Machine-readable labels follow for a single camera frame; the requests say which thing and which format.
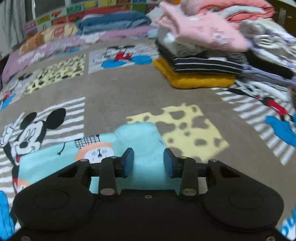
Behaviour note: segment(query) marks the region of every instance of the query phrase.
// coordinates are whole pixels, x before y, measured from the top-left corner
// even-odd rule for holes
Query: pink blanket
[[[258,18],[270,18],[274,14],[274,7],[265,0],[182,0],[181,8],[187,15],[196,15],[203,10],[221,12],[230,6],[251,6],[264,10],[259,12],[237,12],[226,18],[229,22],[240,22],[245,19],[257,20]]]
[[[249,48],[241,33],[215,13],[202,11],[195,16],[185,16],[165,1],[159,6],[163,9],[159,24],[168,28],[177,41],[231,52],[246,52]]]

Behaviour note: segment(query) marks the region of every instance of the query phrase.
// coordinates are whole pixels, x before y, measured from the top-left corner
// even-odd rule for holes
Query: black mount
[[[82,159],[25,188],[13,207],[22,228],[11,241],[78,240],[287,240],[275,226],[284,203],[273,189],[217,160],[196,163],[164,151],[180,190],[122,190],[116,178],[132,172],[133,150],[90,164]],[[89,191],[100,177],[99,194]],[[199,194],[198,177],[208,191]]]

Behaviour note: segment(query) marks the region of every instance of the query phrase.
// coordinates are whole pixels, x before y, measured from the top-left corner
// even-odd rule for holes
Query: cabinet handle
[[[285,20],[286,20],[286,10],[283,8],[280,8],[278,24],[283,27],[285,24]]]

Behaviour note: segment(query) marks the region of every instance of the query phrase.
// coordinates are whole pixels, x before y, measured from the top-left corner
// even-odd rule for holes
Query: pink sweater
[[[246,52],[249,48],[241,33],[215,13],[202,11],[195,16],[185,16],[165,1],[159,6],[163,9],[159,24],[168,28],[178,41],[232,52]]]

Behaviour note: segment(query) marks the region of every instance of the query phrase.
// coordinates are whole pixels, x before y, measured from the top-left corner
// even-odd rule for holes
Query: gray curtain
[[[3,0],[0,3],[0,19],[8,49],[11,50],[26,37],[24,0]]]

